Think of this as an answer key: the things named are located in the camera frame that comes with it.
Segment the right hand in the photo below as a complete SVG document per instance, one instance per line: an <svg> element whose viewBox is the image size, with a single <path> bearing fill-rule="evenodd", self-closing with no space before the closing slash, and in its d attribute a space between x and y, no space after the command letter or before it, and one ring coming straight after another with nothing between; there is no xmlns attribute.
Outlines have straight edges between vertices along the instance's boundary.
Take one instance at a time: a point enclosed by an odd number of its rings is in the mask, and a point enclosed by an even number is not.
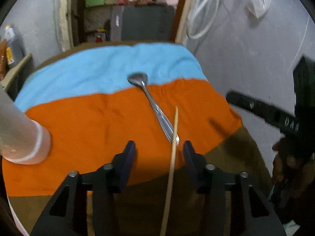
<svg viewBox="0 0 315 236"><path fill-rule="evenodd" d="M287 155L285 138L274 144L272 150L277 154L273 160L272 183L282 182L284 179L293 180L297 187L306 187L314 180L314 161L301 165L297 158Z"/></svg>

